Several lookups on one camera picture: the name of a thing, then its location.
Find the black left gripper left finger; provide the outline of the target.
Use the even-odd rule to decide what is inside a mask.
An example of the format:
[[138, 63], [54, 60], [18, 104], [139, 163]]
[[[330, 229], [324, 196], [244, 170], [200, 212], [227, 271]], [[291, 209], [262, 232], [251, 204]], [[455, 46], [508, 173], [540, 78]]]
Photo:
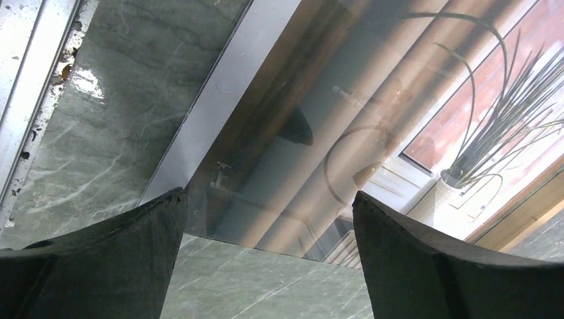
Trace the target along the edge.
[[2, 318], [159, 318], [187, 219], [178, 187], [109, 219], [1, 250]]

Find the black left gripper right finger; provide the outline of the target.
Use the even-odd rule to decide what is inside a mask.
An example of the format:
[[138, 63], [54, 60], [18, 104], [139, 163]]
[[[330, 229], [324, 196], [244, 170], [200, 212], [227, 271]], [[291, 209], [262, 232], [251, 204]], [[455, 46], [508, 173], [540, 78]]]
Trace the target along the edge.
[[353, 224], [375, 318], [562, 318], [563, 264], [469, 244], [359, 191]]

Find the wooden picture frame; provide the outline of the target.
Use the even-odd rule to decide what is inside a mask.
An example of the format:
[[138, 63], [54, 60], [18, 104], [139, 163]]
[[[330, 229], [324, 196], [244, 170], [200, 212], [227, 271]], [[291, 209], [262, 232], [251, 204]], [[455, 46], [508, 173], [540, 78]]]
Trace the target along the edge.
[[466, 242], [508, 253], [563, 210], [563, 160], [543, 172], [490, 217]]

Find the plant photo print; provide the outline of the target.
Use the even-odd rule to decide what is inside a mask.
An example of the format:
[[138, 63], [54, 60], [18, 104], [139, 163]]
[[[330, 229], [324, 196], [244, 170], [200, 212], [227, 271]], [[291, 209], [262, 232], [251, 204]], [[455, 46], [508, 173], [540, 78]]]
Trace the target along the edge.
[[140, 204], [358, 268], [357, 192], [467, 239], [560, 159], [562, 1], [252, 1]]

